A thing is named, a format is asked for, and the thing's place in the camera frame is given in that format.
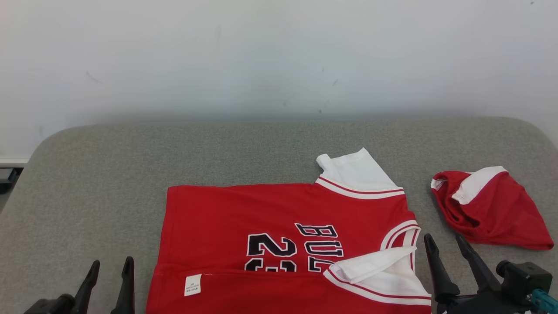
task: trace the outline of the padded table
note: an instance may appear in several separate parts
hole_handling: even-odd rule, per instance
[[[454,232],[430,191],[443,170],[501,165],[522,184],[558,240],[558,151],[529,123],[510,118],[115,124],[58,132],[34,152],[0,214],[0,312],[23,313],[39,298],[75,294],[101,262],[89,313],[116,305],[126,256],[135,259],[136,313],[145,312],[172,185],[311,183],[316,157],[365,147],[407,194],[462,293],[477,290]],[[558,274],[558,253],[473,245],[499,261],[532,261]],[[431,293],[422,239],[416,273]],[[558,289],[551,295],[558,297]]]

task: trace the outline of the jersey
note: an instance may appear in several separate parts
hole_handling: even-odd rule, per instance
[[[174,307],[177,312],[195,313],[196,305],[191,302],[200,297],[180,295],[184,290],[179,286],[184,288],[186,277],[206,272],[212,275],[202,275],[202,284],[212,287],[209,289],[213,292],[203,290],[200,294],[215,297],[231,293],[231,289],[244,291],[235,302],[257,297],[273,304],[270,298],[281,299],[273,296],[270,286],[275,283],[289,287],[285,290],[289,302],[306,299],[302,293],[306,291],[314,296],[314,301],[307,304],[323,305],[319,300],[335,294],[353,305],[360,303],[349,299],[398,306],[404,299],[405,306],[429,305],[430,295],[414,275],[412,251],[397,262],[381,262],[387,265],[381,270],[370,270],[369,262],[353,264],[355,269],[369,269],[365,279],[371,278],[370,274],[375,276],[379,286],[364,286],[368,292],[382,296],[380,300],[340,289],[335,282],[352,280],[350,286],[362,284],[356,279],[344,279],[342,270],[340,280],[328,279],[327,274],[333,275],[332,269],[340,264],[362,261],[370,253],[413,247],[420,228],[415,215],[407,209],[404,190],[390,180],[366,149],[338,158],[324,154],[317,161],[324,172],[313,184],[169,188],[148,313],[170,313]],[[387,277],[378,280],[381,274]],[[405,274],[403,277],[414,278],[418,285],[415,282],[412,286],[416,289],[411,292],[397,284],[393,289],[394,278],[389,274]],[[305,290],[307,285],[315,288]],[[214,306],[234,305],[224,302]],[[270,312],[269,308],[259,310]],[[206,308],[201,312],[220,311]]]
[[[545,221],[534,201],[507,170],[444,171],[431,183],[448,225],[469,242],[550,250]]]

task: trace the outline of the white tag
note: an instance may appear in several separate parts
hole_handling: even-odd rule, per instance
[[[186,277],[184,296],[191,296],[201,292],[201,274]]]

